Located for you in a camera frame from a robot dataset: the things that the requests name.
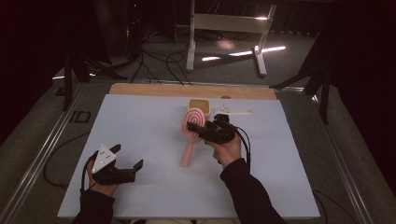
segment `floor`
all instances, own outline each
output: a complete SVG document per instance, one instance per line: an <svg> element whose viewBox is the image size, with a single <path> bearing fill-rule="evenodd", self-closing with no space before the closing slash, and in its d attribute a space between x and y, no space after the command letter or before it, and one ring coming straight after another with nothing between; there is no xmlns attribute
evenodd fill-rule
<svg viewBox="0 0 396 224"><path fill-rule="evenodd" d="M174 42L164 36L150 33L142 47L146 51L143 53L143 63L136 62L119 71L120 75L128 77L122 82L274 85L298 73L315 41L315 38L304 35L270 34L265 47L284 46L285 49L264 54L268 76L261 77L252 55L229 55L249 51L257 45L259 36L222 33L223 37L244 38L208 40L216 35L199 33L194 70L186 73L184 66L188 37L181 35L177 42ZM174 54L170 60L180 61L179 63L166 63L166 56L160 55L171 53ZM205 57L220 59L203 61ZM112 60L114 63L124 61L120 56L114 56ZM55 96L56 91L62 87L63 80L54 79L53 87L43 95L1 146L1 223L71 223L71 220L57 217L57 211L64 198L62 186L64 183L67 184L74 173L103 97L113 83L120 82L95 70L92 70L92 73L95 76L88 84L75 81L76 101L68 112L62 112L64 98ZM62 74L63 71L60 71L57 77L61 77ZM287 220L288 223L394 223L396 199L339 99L337 89L331 88L328 109L330 123L325 125L318 116L315 97L313 100L312 96L302 93L306 81L300 80L285 90L276 91L276 97L284 107L308 179L318 196L321 217ZM90 112L91 118L88 122L74 122L70 119L73 111ZM55 133L54 127L62 127L62 131ZM36 155L50 157L50 160L48 163L47 160L35 161ZM61 187L50 185L44 178L43 170L50 181L62 183ZM13 209L7 207L10 204L14 205ZM115 219L114 223L127 221Z"/></svg>

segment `metal frame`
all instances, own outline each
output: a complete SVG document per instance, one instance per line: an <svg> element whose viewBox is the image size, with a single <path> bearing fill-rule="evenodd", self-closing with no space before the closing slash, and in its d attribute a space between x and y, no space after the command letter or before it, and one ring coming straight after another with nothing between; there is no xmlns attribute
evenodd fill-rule
<svg viewBox="0 0 396 224"><path fill-rule="evenodd" d="M168 84L175 84L176 82L168 81ZM257 87L257 88L266 88L260 85L228 85L228 84L205 84L205 83L196 83L197 85L224 85L224 86L249 86L249 87ZM25 175L21 179L20 184L18 185L17 189L15 190L14 194L12 195L11 199L7 203L6 208L3 210L0 216L0 223L12 223L16 215L18 214L21 206L23 205L26 197L30 193L36 179L38 178L46 160L48 159L51 151L54 149L59 137L63 133L63 130L71 117L71 112L76 107L77 101L79 96L83 93L87 84L79 84L78 88L75 92L75 97L73 104L70 108L63 112L62 115L59 117L56 125L52 129L46 143L40 149L38 155L35 157L35 160L29 166L28 170L26 171ZM282 90L274 90L275 92L290 92L290 93L301 93L302 88L293 88L287 87ZM318 120L321 121L320 114L318 113L318 99L316 96L313 96L313 100L310 100L312 109L317 111ZM360 190L354 181L352 174L349 172L347 168L347 164L343 158L342 152L340 148L335 143L334 137L332 135L332 131L330 128L322 123L323 131L326 133L327 141L330 144L330 152L332 154L332 158L334 160L335 166L341 176L341 179L344 183L346 188L346 192L349 196L349 200L352 203L352 206L355 209L359 222L361 224L371 224L374 223L370 213L367 210L367 205L365 204Z"/></svg>
<svg viewBox="0 0 396 224"><path fill-rule="evenodd" d="M50 153L55 148L56 143L61 137L64 128L67 125L67 122L70 120L72 116L72 112L74 111L78 98L85 90L87 84L78 84L78 87L74 94L74 101L68 107L68 110L63 112L62 115L58 118L55 126L49 134L46 142L38 152L35 160L30 164L29 168L26 170L23 175L21 182L17 186L14 194L11 199L8 201L5 209L0 215L0 223L12 223L15 219L16 215L20 211L24 201L26 200L30 190L32 189L35 181L41 173Z"/></svg>
<svg viewBox="0 0 396 224"><path fill-rule="evenodd" d="M276 5L271 5L266 20L258 20L250 17L195 14L195 0L191 0L190 44L187 54L186 70L191 72L194 67L195 29L248 32L262 34L259 45L255 46L253 50L259 68L259 74L265 77L267 75L267 70L265 68L264 58L262 57L262 49L270 31L275 11Z"/></svg>

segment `cable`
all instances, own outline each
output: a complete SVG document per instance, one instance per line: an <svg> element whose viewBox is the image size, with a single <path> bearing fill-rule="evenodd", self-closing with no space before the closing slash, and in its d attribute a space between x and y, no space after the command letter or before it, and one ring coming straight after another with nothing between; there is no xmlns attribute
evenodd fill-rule
<svg viewBox="0 0 396 224"><path fill-rule="evenodd" d="M83 136L89 134L89 133L90 133L90 132L83 133L83 134L81 134L81 135L78 135L78 136L76 136L76 137L70 139L70 140L65 141L64 143L60 144L58 147L56 147L55 149L53 149L53 151L49 154L49 158L47 159L46 163L44 164L44 168L43 168L43 177L44 177L44 179L45 179L49 184L51 184L51 185L54 186L54 187L59 187L59 188L61 188L61 189L64 189L65 187L68 186L68 184L65 184L65 183L57 184L57 183L54 183L54 182L50 181L50 180L48 179L48 177L47 177L47 166L48 166L48 164L49 164L50 159L52 158L52 156L53 156L60 148L64 147L65 145L67 145L67 144L69 144L69 143L71 143L71 142L73 142L73 141L79 139L80 137L83 137Z"/></svg>
<svg viewBox="0 0 396 224"><path fill-rule="evenodd" d="M134 82L134 78L137 76L137 73L139 72L140 68L142 67L142 64L143 64L143 60L142 59L140 60L139 67L137 67L137 70L134 72L134 75L132 76L130 83Z"/></svg>
<svg viewBox="0 0 396 224"><path fill-rule="evenodd" d="M314 194L314 197L318 200L320 207L322 208L323 211L323 216L324 216L324 223L328 224L329 223L329 217L327 215L327 211L326 208L323 205L323 202L321 201L321 199L318 197L318 195L312 190L312 193Z"/></svg>
<svg viewBox="0 0 396 224"><path fill-rule="evenodd" d="M192 85L191 82L189 81L189 79L187 78L186 74L184 73L183 68L182 68L182 67L180 66L180 64L179 64L180 62L182 62L182 61L184 60L184 54L183 54L183 53L176 52L176 53L171 53L171 54L169 54L169 55L164 55L164 54L161 54L161 53L151 52L151 51L148 51L148 50L145 50L145 49L141 49L141 50L142 50L143 53L146 53L148 56L150 56L150 57L152 57L152 58L154 58L154 59L157 59L157 60L159 60L159 61L161 61L161 62L165 62L165 63L166 63L166 67L167 67L169 73L170 73L174 78L176 78L176 79L178 80L178 82L179 82L181 85L184 86L184 84L183 84L183 82L180 80L180 78L178 78L178 77L176 76L176 74L175 74L174 72L172 72L172 70L171 70L171 68L170 68L170 66L169 66L169 63L175 63L175 64L177 64L177 66L179 67L180 71L182 72L184 78L186 78L187 81L189 82L189 84ZM176 59L174 59L174 58L172 57L172 56L174 56L174 55L180 55L181 58L178 59L178 60L176 60Z"/></svg>
<svg viewBox="0 0 396 224"><path fill-rule="evenodd" d="M177 78L177 80L180 82L180 84L181 84L182 86L184 86L183 82L172 72L172 70L171 70L170 67L169 67L169 63L170 63L170 62L168 61L168 59L172 59L172 60L177 64L177 66L180 68L180 71L181 71L181 73L183 74L184 78L186 78L187 81L190 83L189 79L187 78L186 74L184 73L183 68L181 68L180 64L177 63L177 61L176 61L174 58L172 58L172 55L175 55L175 54L181 54L181 55L182 55L182 58L184 59L184 54L182 54L182 53L171 53L171 54L169 54L169 55L166 57L166 67L168 68L168 71L169 71L175 78Z"/></svg>
<svg viewBox="0 0 396 224"><path fill-rule="evenodd" d="M245 151L247 153L247 167L248 171L250 172L250 164L251 164L251 151L250 151L250 140L248 138L248 134L241 128L234 126L236 130L241 130L245 136L247 137L247 142L245 141L245 138L242 136L242 134L238 131L236 131L236 134L238 134L239 138L241 139L242 143L244 144Z"/></svg>
<svg viewBox="0 0 396 224"><path fill-rule="evenodd" d="M350 213L338 202L336 202L334 199L332 199L330 196L326 195L325 193L321 192L318 189L314 188L314 191L316 191L317 193L323 195L325 198L327 198L328 200L330 200L332 203L336 204L338 207L340 207L351 219L354 223L359 224L359 222L352 216L350 215Z"/></svg>

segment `black cable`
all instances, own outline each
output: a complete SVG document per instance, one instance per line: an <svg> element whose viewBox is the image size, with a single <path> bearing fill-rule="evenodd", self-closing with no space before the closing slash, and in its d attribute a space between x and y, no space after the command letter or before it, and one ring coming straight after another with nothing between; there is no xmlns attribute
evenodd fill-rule
<svg viewBox="0 0 396 224"><path fill-rule="evenodd" d="M354 223L359 224L359 222L352 216L350 215L350 213L338 202L336 202L334 199L332 199L330 196L326 195L325 193L323 193L322 191L315 189L314 191L316 191L317 193L323 195L325 198L327 198L329 201L331 201L332 203L336 204L338 207L340 207L351 219Z"/></svg>
<svg viewBox="0 0 396 224"><path fill-rule="evenodd" d="M76 136L76 137L74 137L74 138L72 138L72 139L70 139L70 140L65 141L64 143L60 144L58 147L56 147L55 149L53 149L53 151L49 154L49 158L47 159L47 161L46 161L46 163L44 164L44 167L43 167L43 176L44 176L44 179L45 179L49 184L51 184L51 185L54 186L54 187L59 187L59 188L61 188L61 189L64 189L65 187L68 186L68 184L63 184L63 183L57 184L57 183L54 183L54 182L50 181L50 180L48 179L48 177L47 177L47 166L48 166L48 164L49 164L50 159L52 158L52 156L53 156L60 148L64 147L65 145L67 145L67 144L69 144L69 143L71 143L71 142L73 142L73 141L79 139L80 137L83 137L83 136L89 134L89 133L90 133L90 132L83 133L83 134L81 134L81 135L79 135L79 136Z"/></svg>
<svg viewBox="0 0 396 224"><path fill-rule="evenodd" d="M323 202L321 201L321 199L318 197L318 195L312 190L312 193L314 194L314 197L318 200L320 207L322 208L323 211L323 216L324 216L324 223L328 224L329 223L329 217L327 215L327 211L326 208L323 205Z"/></svg>
<svg viewBox="0 0 396 224"><path fill-rule="evenodd" d="M157 60L159 60L159 61L161 61L161 62L165 62L165 63L166 63L166 67L167 67L169 73L170 73L174 78L176 78L176 79L178 80L178 82L179 82L181 85L184 86L184 84L183 84L183 82L180 80L180 78L178 78L178 77L176 76L176 74L175 74L174 72L172 72L171 68L169 67L169 63L176 63L177 66L179 67L180 71L182 72L184 78L186 78L186 80L189 82L189 84L192 85L191 82L190 82L190 80L187 78L186 74L184 73L183 68L182 68L182 67L180 66L180 64L179 64L180 62L182 62L182 61L184 60L184 58L185 58L185 57L184 57L184 54L179 53L179 52L176 52L176 53L171 53L171 54L169 54L169 55L164 55L164 54L161 54L161 53L151 52L151 51L148 51L148 50L145 50L145 49L142 49L142 52L146 53L147 55L149 55L150 57L152 57L152 58L154 58L154 59L157 59ZM174 55L180 55L181 58L178 59L178 60L176 60L176 59L174 59L174 58L172 57L172 56L174 56Z"/></svg>
<svg viewBox="0 0 396 224"><path fill-rule="evenodd" d="M139 72L140 68L142 67L142 64L143 64L143 60L140 60L139 67L137 67L137 70L134 72L134 75L132 76L130 83L134 82L134 78L137 76L137 73Z"/></svg>
<svg viewBox="0 0 396 224"><path fill-rule="evenodd" d="M90 161L96 159L97 154L98 154L98 151L95 151L95 152L93 153L93 155L91 155L91 156L87 159L87 161L85 162L85 164L84 164L84 168L82 169L82 175L81 175L81 189L79 189L79 192L80 192L81 194L83 194L83 193L86 191L84 185L85 185L85 172L87 171L88 164L90 163ZM91 189L95 184L96 184L96 182L95 182L92 186L90 186L87 190Z"/></svg>
<svg viewBox="0 0 396 224"><path fill-rule="evenodd" d="M241 139L242 143L244 144L245 151L247 153L247 167L248 171L250 172L250 164L251 164L251 151L250 151L250 140L248 138L248 134L241 128L234 126L236 130L241 130L245 136L247 137L247 142L245 138L242 136L242 134L238 131L236 131L236 134L238 134L239 138Z"/></svg>
<svg viewBox="0 0 396 224"><path fill-rule="evenodd" d="M149 70L149 67L143 62L143 58L142 58L142 63L143 63L143 65L145 65L146 69L148 70L148 72L147 72L148 83L151 83L151 78L149 77L149 74L150 74L158 81L158 83L160 83L162 85L161 81L157 77L155 77L154 74L151 73L151 71Z"/></svg>
<svg viewBox="0 0 396 224"><path fill-rule="evenodd" d="M172 60L178 65L178 67L180 68L180 71L181 71L181 73L183 74L183 76L184 76L184 77L187 79L187 81L190 83L189 79L187 78L186 74L185 74L184 71L183 71L183 68L181 68L180 64L177 63L176 60L175 60L174 58L172 58L172 55L175 55L175 54L181 54L181 55L183 56L183 58L184 58L184 54L182 54L182 53L171 53L171 54L169 54L169 55L166 57L166 67L168 68L168 71L180 82L180 84L181 84L182 86L184 86L183 82L176 76L176 74L174 74L174 73L172 72L172 70L171 70L170 67L169 67L169 63L170 63L170 62L168 61L168 59L172 59Z"/></svg>

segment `aluminum rail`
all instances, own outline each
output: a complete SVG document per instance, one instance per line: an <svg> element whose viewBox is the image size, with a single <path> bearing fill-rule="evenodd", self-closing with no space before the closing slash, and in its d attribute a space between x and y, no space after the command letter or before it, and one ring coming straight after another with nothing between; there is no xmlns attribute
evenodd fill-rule
<svg viewBox="0 0 396 224"><path fill-rule="evenodd" d="M26 197L29 195L30 190L32 189L35 181L41 173L50 153L55 148L58 139L64 131L67 122L69 121L72 112L74 111L76 104L78 102L78 98L83 93L86 88L85 83L79 83L75 93L73 95L74 101L69 106L69 109L64 111L62 115L58 118L55 126L51 130L46 142L39 150L37 156L34 161L30 164L29 168L26 170L23 175L21 182L18 184L14 194L11 199L8 201L7 206L3 210L0 216L0 223L12 223L15 219L16 215L20 211Z"/></svg>

